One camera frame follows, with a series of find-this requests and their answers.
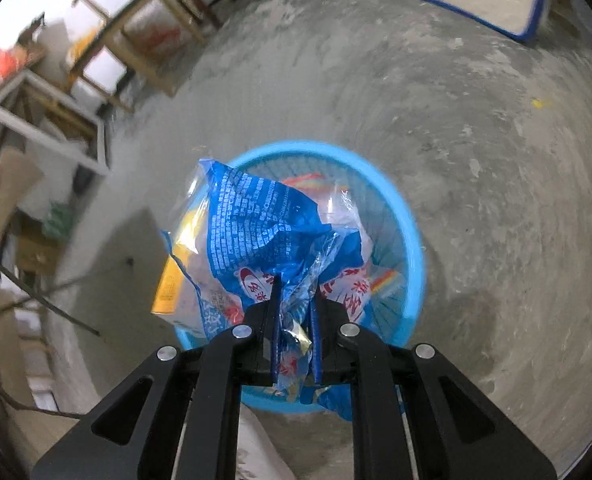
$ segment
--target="concrete floor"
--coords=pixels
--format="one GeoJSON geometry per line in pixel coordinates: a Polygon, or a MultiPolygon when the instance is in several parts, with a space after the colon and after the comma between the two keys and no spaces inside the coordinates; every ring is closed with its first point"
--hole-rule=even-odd
{"type": "MultiPolygon", "coordinates": [[[[186,179],[279,139],[379,166],[425,238],[412,342],[436,345],[562,473],[592,439],[592,36],[521,46],[417,0],[263,0],[237,14],[173,100],[113,122],[60,278],[136,258],[61,295],[103,332],[53,320],[61,409],[88,410],[173,333],[148,314],[186,179]]],[[[191,69],[188,56],[178,67],[191,69]]],[[[302,479],[351,478],[351,426],[259,414],[302,479]]]]}

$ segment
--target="black object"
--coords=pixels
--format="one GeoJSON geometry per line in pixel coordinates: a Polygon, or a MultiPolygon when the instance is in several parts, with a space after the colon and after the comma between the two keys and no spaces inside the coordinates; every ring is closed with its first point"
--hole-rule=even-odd
{"type": "MultiPolygon", "coordinates": [[[[233,480],[241,386],[275,382],[279,297],[276,280],[244,325],[204,348],[150,356],[41,458],[32,479],[166,480],[175,465],[178,480],[233,480]]],[[[314,311],[321,383],[351,384],[356,479],[410,480],[414,461],[421,480],[556,478],[538,448],[435,348],[388,346],[319,291],[314,311]]]]}

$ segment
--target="silver screw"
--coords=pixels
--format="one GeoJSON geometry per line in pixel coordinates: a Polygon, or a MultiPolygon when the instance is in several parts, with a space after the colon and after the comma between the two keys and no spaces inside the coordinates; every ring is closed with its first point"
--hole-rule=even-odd
{"type": "Polygon", "coordinates": [[[249,325],[238,325],[234,326],[234,330],[231,331],[234,337],[237,339],[244,339],[252,335],[252,328],[249,325]]]}
{"type": "Polygon", "coordinates": [[[340,333],[345,337],[356,337],[361,332],[361,328],[354,323],[345,323],[340,327],[340,333]]]}
{"type": "Polygon", "coordinates": [[[176,354],[178,354],[178,352],[173,346],[163,346],[163,348],[159,348],[156,353],[158,359],[161,361],[171,361],[176,357],[176,354]]]}
{"type": "Polygon", "coordinates": [[[436,351],[433,349],[433,346],[431,345],[422,343],[416,346],[416,355],[418,355],[420,359],[431,359],[432,357],[434,357],[435,354],[436,351]]]}

